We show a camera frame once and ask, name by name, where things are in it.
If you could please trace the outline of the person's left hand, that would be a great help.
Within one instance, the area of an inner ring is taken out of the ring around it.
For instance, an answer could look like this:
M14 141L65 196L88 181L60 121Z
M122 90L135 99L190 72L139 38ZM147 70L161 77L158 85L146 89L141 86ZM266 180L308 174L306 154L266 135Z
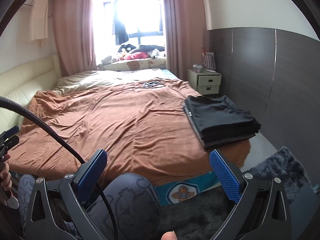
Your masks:
M1 187L5 191L10 191L12 187L11 174L9 172L10 166L8 164L10 157L10 154L6 154L4 156L3 168L1 170Z

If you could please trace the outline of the person's right thumb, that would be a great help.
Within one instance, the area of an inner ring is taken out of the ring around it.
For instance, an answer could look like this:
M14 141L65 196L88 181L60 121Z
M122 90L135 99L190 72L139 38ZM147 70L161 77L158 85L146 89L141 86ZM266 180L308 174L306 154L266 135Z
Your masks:
M177 240L176 233L174 231L166 232L162 237L161 240Z

